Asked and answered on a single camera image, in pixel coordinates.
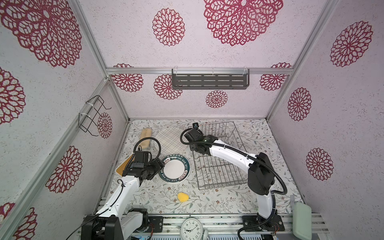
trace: wooden block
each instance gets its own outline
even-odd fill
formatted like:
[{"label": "wooden block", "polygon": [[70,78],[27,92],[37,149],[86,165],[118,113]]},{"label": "wooden block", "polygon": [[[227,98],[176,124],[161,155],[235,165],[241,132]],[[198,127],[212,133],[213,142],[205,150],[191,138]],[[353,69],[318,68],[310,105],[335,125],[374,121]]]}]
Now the wooden block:
[{"label": "wooden block", "polygon": [[[142,131],[141,131],[141,135],[140,135],[140,140],[145,138],[145,137],[150,137],[152,135],[152,129],[150,128],[144,128]],[[139,145],[141,146],[142,149],[146,149],[149,147],[149,139],[148,140],[144,140],[142,141],[141,143],[139,143]],[[116,173],[119,174],[120,176],[122,176],[122,173],[124,171],[124,168],[125,166],[127,165],[127,163],[129,162],[129,160],[131,159],[132,157],[132,154],[122,163],[120,164],[117,168],[116,168]]]}]

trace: grid patterned plate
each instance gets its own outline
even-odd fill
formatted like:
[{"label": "grid patterned plate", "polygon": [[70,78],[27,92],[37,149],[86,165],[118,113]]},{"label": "grid patterned plate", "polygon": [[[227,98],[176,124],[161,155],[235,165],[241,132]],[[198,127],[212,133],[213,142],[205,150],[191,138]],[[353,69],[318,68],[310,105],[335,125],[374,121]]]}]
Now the grid patterned plate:
[{"label": "grid patterned plate", "polygon": [[178,127],[168,127],[162,129],[157,135],[156,139],[160,142],[161,152],[164,154],[180,154],[187,148],[180,142],[180,134],[183,129]]}]

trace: floral tablecloth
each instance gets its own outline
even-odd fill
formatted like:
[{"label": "floral tablecloth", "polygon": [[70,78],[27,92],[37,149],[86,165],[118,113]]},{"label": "floral tablecloth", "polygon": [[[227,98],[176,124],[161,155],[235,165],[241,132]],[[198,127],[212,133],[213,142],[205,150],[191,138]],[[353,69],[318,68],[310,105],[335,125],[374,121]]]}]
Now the floral tablecloth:
[{"label": "floral tablecloth", "polygon": [[[291,213],[291,196],[295,201],[301,201],[297,186],[294,183],[285,161],[280,153],[272,132],[265,120],[134,120],[131,123],[126,139],[122,156],[118,165],[122,163],[131,153],[135,143],[139,140],[143,128],[152,129],[152,137],[165,127],[179,127],[186,129],[192,126],[193,122],[208,124],[214,122],[233,121],[241,136],[244,146],[248,152],[258,154],[263,152],[268,155],[274,170],[282,177],[288,188],[286,195],[276,194],[276,208],[279,213]],[[153,148],[155,143],[151,143],[151,152],[156,155]],[[258,206],[256,194],[252,192],[247,184],[234,185],[229,187],[218,187],[214,189],[199,190],[195,165],[193,163],[192,152],[189,147],[184,152],[175,152],[185,156],[189,162],[191,171],[188,177],[179,184],[169,184],[159,176],[155,176],[151,181],[144,180],[140,189],[132,196],[132,201],[127,206],[127,210],[133,207],[147,208],[150,214],[181,214],[181,213],[257,213]],[[117,180],[120,176],[114,173],[108,197],[116,189]],[[282,187],[275,180],[275,188],[282,190]],[[184,192],[189,195],[189,200],[179,202],[177,194]]]}]

